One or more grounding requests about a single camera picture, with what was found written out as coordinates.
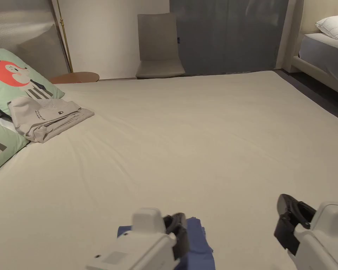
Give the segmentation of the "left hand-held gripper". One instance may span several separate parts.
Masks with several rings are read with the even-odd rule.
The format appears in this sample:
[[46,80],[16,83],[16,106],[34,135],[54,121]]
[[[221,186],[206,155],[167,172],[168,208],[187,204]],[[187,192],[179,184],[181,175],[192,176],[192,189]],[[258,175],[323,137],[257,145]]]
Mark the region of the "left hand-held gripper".
[[157,208],[132,215],[132,228],[96,255],[87,270],[174,270],[189,252],[184,213],[163,217]]

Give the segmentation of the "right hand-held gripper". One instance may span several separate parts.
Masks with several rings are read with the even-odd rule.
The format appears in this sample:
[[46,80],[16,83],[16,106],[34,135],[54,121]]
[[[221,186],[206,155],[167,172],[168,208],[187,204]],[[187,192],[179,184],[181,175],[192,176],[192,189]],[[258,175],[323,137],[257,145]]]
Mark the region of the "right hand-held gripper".
[[277,200],[274,236],[298,270],[338,270],[338,202],[317,210],[288,194]]

